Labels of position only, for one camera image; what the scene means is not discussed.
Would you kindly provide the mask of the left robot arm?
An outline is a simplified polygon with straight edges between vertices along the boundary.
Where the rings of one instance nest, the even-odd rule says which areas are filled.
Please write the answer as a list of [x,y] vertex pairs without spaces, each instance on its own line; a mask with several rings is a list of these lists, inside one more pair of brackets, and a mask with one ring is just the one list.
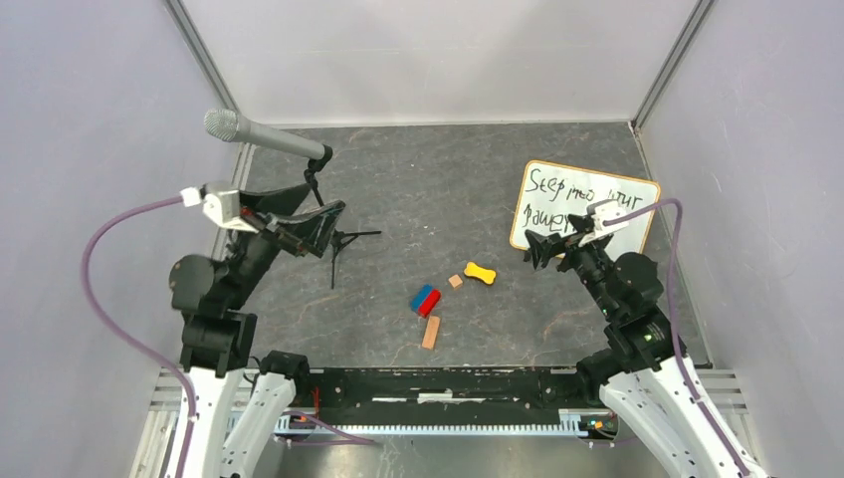
[[282,252],[322,257],[346,204],[336,200],[302,212],[306,184],[250,193],[224,183],[180,192],[184,206],[200,206],[234,233],[227,255],[187,255],[168,278],[171,307],[181,314],[183,383],[168,477],[249,477],[290,405],[305,403],[313,380],[306,357],[272,351],[260,361],[245,411],[231,425],[232,403],[251,357],[258,318],[242,308]]

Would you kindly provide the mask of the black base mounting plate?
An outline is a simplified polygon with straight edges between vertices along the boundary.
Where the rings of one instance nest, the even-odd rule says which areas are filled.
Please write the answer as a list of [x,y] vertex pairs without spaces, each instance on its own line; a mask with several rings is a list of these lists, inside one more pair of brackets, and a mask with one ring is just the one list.
[[326,367],[292,407],[334,425],[552,425],[561,412],[606,415],[572,367]]

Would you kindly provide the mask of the black microphone tripod stand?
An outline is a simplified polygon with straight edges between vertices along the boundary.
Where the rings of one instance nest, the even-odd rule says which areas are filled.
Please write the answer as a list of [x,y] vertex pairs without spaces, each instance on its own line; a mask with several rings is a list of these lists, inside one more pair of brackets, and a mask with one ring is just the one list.
[[[304,179],[306,183],[311,187],[311,190],[314,194],[317,204],[320,207],[325,206],[325,203],[321,197],[318,188],[318,180],[317,174],[323,170],[323,168],[327,165],[328,159],[309,159],[308,166],[304,170]],[[327,244],[330,246],[331,250],[331,276],[330,276],[330,288],[333,290],[336,284],[336,262],[339,254],[352,242],[356,239],[363,237],[363,236],[373,236],[373,235],[380,235],[382,233],[381,230],[368,230],[368,231],[356,231],[356,232],[344,232],[336,229],[339,216],[342,212],[342,209],[337,209],[329,223],[330,223],[330,234],[327,236]]]

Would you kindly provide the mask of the aluminium rail frame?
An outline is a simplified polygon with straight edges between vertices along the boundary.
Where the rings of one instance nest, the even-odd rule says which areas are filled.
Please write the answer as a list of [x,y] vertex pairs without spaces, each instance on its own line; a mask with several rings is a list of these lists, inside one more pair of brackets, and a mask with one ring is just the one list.
[[[743,396],[738,388],[738,381],[734,373],[729,370],[713,368],[697,368],[702,384],[706,386],[710,398],[721,411],[732,433],[741,445],[750,452],[755,452],[751,443],[749,422],[744,415],[747,409]],[[234,431],[246,413],[246,407],[253,401],[252,390],[254,375],[259,373],[256,368],[244,370],[246,377],[235,388],[231,411],[223,425],[224,441]],[[169,371],[162,370],[152,402],[144,424],[142,437],[136,451],[129,477],[163,477],[169,460],[169,451],[175,444],[175,429],[180,411],[178,400],[181,398],[180,383]],[[263,397],[264,391],[258,393]],[[354,436],[368,435],[467,435],[467,436],[562,436],[581,439],[609,440],[610,435],[617,434],[619,419],[608,408],[606,415],[586,412],[561,412],[559,422],[552,425],[446,425],[446,426],[410,426],[410,425],[342,425],[333,426],[337,430]],[[282,437],[312,437],[317,434],[340,436],[329,429],[315,424],[302,417],[302,414],[312,415],[310,410],[289,408],[280,412],[273,425],[272,433]]]

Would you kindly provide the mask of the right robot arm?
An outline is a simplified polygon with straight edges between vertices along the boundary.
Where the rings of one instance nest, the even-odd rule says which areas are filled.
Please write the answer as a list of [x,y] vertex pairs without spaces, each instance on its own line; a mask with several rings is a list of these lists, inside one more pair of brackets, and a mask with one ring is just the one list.
[[575,216],[573,233],[526,231],[525,258],[537,270],[551,259],[572,271],[606,320],[608,347],[576,365],[577,398],[605,405],[672,477],[764,477],[730,431],[671,321],[658,306],[657,264],[638,252],[611,258],[596,217]]

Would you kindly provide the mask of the blue and red block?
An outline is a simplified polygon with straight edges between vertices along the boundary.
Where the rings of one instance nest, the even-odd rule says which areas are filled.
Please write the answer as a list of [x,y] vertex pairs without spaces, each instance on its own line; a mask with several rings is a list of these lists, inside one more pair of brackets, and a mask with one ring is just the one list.
[[441,291],[433,286],[424,285],[410,303],[412,312],[420,317],[428,318],[442,297]]

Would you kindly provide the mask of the long wooden block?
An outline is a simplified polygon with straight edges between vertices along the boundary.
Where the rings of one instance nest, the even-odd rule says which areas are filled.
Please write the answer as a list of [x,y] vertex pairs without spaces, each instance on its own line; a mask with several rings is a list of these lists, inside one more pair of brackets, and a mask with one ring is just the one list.
[[436,345],[438,332],[441,324],[441,318],[437,316],[430,316],[427,320],[425,334],[422,340],[421,347],[425,350],[433,350]]

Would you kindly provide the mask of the white whiteboard wooden frame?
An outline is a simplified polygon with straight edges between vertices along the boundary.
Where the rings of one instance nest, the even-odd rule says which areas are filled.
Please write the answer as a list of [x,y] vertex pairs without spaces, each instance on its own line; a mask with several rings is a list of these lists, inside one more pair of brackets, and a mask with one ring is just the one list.
[[659,184],[650,180],[531,160],[525,166],[509,243],[525,250],[527,230],[571,234],[568,216],[585,214],[595,202],[615,200],[629,214],[657,202],[660,195]]

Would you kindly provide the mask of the silver microphone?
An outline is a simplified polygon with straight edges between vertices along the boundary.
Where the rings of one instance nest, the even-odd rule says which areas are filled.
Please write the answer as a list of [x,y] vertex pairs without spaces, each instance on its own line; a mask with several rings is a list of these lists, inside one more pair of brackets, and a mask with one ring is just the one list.
[[225,142],[242,142],[314,160],[329,160],[333,150],[326,144],[270,127],[231,111],[211,109],[203,124],[207,133]]

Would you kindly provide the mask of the yellow bone-shaped eraser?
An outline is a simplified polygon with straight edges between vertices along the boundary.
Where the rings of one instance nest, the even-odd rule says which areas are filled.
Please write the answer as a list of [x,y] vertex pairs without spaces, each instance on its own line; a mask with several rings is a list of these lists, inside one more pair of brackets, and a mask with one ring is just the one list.
[[495,270],[480,266],[473,261],[466,264],[463,274],[467,278],[478,280],[488,286],[492,286],[497,278]]

